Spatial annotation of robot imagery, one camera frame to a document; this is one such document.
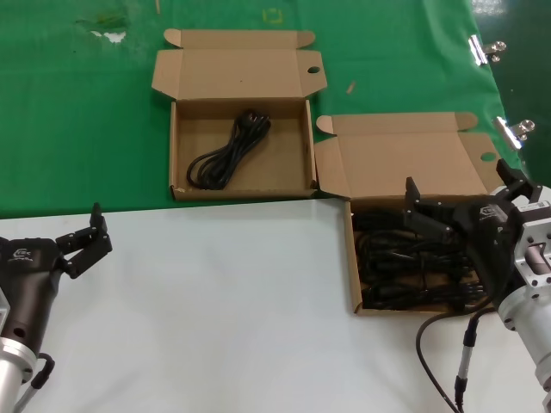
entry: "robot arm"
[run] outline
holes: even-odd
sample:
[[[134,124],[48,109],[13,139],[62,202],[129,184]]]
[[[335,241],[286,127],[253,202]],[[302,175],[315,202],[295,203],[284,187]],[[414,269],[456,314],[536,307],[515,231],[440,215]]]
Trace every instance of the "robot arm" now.
[[[0,238],[0,413],[20,412],[53,369],[40,346],[61,275],[75,279],[111,250],[99,204],[92,210],[90,227],[55,241]],[[19,388],[34,376],[38,358],[46,359],[46,365],[17,403]]]
[[[455,240],[464,245],[505,328],[520,335],[536,364],[537,379],[549,392],[551,203],[540,200],[541,185],[503,160],[498,162],[498,173],[506,187],[497,194],[449,203],[422,200],[408,178],[406,225],[443,243]],[[513,201],[521,195],[529,204],[515,206]],[[466,349],[463,360],[470,356],[468,348],[464,354]],[[551,412],[551,393],[543,404]]]

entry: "white table surface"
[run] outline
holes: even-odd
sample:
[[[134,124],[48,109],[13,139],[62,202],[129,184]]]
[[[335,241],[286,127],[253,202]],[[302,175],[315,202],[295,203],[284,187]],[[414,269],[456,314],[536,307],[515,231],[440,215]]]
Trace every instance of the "white table surface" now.
[[[351,314],[343,204],[304,200],[106,214],[114,252],[64,276],[42,351],[56,360],[27,413],[449,411],[414,340],[422,315]],[[53,237],[88,216],[0,221]],[[453,397],[467,320],[426,331]],[[516,333],[485,316],[465,410],[541,412]]]

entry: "green cloth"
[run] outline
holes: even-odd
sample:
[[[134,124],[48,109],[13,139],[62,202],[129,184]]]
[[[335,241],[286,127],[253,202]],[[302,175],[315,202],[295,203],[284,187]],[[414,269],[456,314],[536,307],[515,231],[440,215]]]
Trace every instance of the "green cloth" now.
[[[313,115],[472,111],[499,153],[503,107],[474,64],[467,0],[4,0],[0,217],[202,205],[168,189],[170,100],[151,89],[166,28],[307,29],[328,89]],[[127,35],[121,43],[98,37]]]

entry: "silver metal joint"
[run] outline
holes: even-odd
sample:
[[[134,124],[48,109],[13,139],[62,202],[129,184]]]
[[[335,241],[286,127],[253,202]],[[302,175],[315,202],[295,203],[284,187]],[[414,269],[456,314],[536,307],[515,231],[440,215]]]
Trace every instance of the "silver metal joint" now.
[[[539,294],[532,299],[534,291]],[[544,389],[551,388],[551,288],[526,286],[503,300],[498,314],[509,330],[515,330],[536,364],[536,377]],[[551,396],[543,402],[551,412]]]
[[[12,412],[23,381],[33,377],[36,356],[20,342],[0,337],[0,412]]]

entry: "bundle of black cables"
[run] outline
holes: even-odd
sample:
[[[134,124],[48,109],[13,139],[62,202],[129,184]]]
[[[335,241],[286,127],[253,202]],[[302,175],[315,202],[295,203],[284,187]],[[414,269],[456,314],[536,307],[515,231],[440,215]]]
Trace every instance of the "bundle of black cables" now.
[[[270,127],[267,115],[246,110],[233,122],[226,146],[201,155],[189,164],[186,175],[189,185],[199,189],[224,189],[241,159],[266,137]],[[203,159],[207,160],[199,167],[194,179],[193,169]]]
[[[353,217],[363,307],[405,310],[446,304],[454,311],[486,296],[478,281],[464,282],[473,270],[459,244],[426,240],[404,227],[401,213],[374,210]],[[446,274],[445,285],[428,287],[428,274]]]

